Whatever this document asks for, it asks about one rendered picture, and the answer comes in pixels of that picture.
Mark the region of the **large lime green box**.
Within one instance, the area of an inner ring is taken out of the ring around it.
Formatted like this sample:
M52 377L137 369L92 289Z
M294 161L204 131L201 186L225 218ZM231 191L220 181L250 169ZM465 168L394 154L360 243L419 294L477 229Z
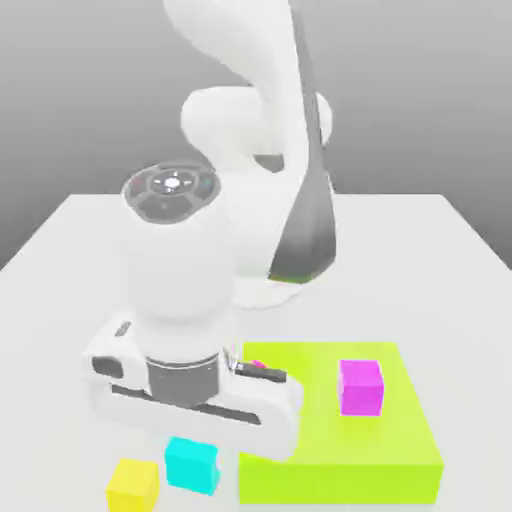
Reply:
M247 360L283 369L304 387L295 453L278 463L242 454L243 505L432 504L444 463L393 342L248 342ZM340 360L376 360L384 380L377 417L339 411Z

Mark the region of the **small yellow cube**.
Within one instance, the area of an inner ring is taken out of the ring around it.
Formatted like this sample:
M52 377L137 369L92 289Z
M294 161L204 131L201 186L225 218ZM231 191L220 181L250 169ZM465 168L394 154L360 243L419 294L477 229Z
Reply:
M109 512L153 512L159 496L155 462L122 458L106 487Z

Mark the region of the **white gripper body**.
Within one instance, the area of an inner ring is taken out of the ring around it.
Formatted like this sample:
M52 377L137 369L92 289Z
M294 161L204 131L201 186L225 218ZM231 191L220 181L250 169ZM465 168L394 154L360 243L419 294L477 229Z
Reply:
M221 394L192 410L115 393L106 381L86 381L90 405L104 420L138 427L155 437L188 438L221 451L274 461L288 459L298 442L299 413L290 386L230 376Z

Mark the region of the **small cyan cube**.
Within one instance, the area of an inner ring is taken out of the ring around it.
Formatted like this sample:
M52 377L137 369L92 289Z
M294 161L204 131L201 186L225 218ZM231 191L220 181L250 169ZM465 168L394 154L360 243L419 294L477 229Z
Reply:
M220 479L215 445L172 437L164 452L170 486L212 496Z

